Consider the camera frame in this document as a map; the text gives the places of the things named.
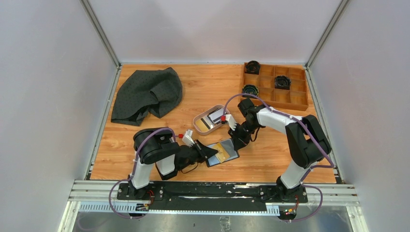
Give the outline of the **gold credit card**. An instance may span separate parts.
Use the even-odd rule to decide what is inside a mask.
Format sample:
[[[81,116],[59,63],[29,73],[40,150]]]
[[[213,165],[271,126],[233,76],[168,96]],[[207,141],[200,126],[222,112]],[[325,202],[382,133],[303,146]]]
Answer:
[[[200,118],[196,120],[194,124],[197,130],[200,132],[206,132],[211,129],[210,125],[207,123],[207,121],[204,118]]]
[[[218,151],[217,154],[215,154],[215,156],[220,163],[227,161],[230,157],[229,153],[226,151],[226,149],[222,146],[221,143],[216,143],[212,145],[211,148]]]

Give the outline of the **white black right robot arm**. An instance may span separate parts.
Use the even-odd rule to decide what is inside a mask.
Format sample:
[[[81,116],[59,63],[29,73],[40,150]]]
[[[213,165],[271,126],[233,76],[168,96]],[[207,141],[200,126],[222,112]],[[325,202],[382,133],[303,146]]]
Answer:
[[[318,119],[314,115],[294,116],[279,111],[266,103],[259,106],[250,98],[238,104],[244,122],[239,124],[226,109],[221,117],[222,123],[230,127],[228,134],[236,151],[246,147],[261,128],[272,128],[283,133],[288,141],[291,162],[286,171],[276,181],[276,195],[279,200],[288,202],[302,186],[311,170],[323,168],[319,162],[328,161],[328,168],[334,168],[329,157],[332,151]]]

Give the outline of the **rolled dark belt top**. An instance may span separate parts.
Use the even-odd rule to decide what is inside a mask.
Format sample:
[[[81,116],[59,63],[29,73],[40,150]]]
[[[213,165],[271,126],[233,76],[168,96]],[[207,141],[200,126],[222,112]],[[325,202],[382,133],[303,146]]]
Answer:
[[[246,63],[245,73],[258,75],[260,72],[261,65],[259,62],[252,60]]]

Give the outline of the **wooden compartment organizer box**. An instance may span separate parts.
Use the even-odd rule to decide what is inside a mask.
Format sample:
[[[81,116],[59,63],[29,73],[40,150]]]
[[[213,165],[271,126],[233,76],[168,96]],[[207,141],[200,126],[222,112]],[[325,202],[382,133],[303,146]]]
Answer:
[[[244,63],[241,92],[260,104],[262,99],[275,108],[305,111],[309,107],[306,71],[301,67]]]

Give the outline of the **dark green dotted cloth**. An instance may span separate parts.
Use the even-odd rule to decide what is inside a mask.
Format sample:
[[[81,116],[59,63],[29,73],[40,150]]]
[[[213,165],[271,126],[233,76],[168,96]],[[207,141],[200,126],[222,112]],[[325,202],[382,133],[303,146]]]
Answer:
[[[111,122],[141,126],[148,114],[162,118],[175,109],[182,98],[182,83],[173,68],[136,70],[117,92]]]

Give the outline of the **aluminium frame rail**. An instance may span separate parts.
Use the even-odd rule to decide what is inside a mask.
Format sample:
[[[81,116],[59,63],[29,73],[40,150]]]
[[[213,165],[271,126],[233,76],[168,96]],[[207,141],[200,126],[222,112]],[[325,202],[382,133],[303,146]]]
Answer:
[[[133,190],[126,181],[76,180],[59,231],[71,232],[79,213],[122,214],[127,219],[159,214],[265,216],[305,222],[302,209],[318,217],[327,206],[332,213],[346,213],[353,231],[368,231],[356,189],[348,184],[310,184],[282,198],[272,183],[153,181]]]

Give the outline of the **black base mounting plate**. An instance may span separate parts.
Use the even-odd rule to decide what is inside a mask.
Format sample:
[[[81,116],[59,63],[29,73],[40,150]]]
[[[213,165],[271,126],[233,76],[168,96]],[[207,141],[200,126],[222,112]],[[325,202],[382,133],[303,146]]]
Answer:
[[[117,200],[150,201],[153,210],[265,211],[267,203],[307,203],[305,187],[282,196],[276,184],[153,181],[134,194],[129,183],[121,183]]]

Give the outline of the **black leather card holder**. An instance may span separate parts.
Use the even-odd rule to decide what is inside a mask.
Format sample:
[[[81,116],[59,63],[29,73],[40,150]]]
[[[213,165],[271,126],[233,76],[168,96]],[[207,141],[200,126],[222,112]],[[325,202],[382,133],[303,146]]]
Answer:
[[[231,139],[227,139],[227,140],[224,140],[224,141],[220,141],[219,143],[222,144],[222,146],[226,149],[226,151],[227,151],[227,152],[229,153],[229,155],[230,155],[230,157],[228,158],[228,160],[225,161],[225,162],[228,162],[228,161],[234,160],[234,159],[236,159],[236,158],[239,158],[239,153],[234,150],[234,145],[233,145],[233,142],[232,142]],[[222,164],[222,163],[220,163],[220,162],[217,160],[217,158],[216,158],[215,155],[212,156],[212,157],[210,157],[210,158],[206,161],[207,167],[216,166],[216,165],[219,165],[219,164]]]

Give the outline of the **pink oval plastic tray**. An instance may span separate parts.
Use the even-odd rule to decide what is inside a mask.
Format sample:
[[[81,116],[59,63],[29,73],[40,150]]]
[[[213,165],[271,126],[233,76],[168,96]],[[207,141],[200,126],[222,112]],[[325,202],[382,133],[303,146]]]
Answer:
[[[200,135],[208,135],[222,126],[221,116],[224,106],[217,104],[195,116],[193,126]]]

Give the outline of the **thin white card stack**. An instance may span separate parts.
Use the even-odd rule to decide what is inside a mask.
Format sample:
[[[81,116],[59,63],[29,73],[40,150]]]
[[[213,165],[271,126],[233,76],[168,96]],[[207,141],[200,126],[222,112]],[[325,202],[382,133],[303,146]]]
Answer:
[[[206,118],[214,125],[221,122],[221,117],[223,116],[224,109],[217,108],[206,115]]]

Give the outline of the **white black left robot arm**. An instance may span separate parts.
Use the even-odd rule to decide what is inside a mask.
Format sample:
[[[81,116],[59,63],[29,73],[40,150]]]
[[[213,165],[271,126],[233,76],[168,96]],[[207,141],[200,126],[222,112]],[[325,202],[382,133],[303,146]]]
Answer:
[[[148,194],[153,167],[157,168],[162,180],[168,180],[188,166],[203,163],[219,152],[192,139],[192,130],[176,135],[169,127],[144,129],[137,132],[133,140],[135,159],[128,182],[129,192],[137,200]]]

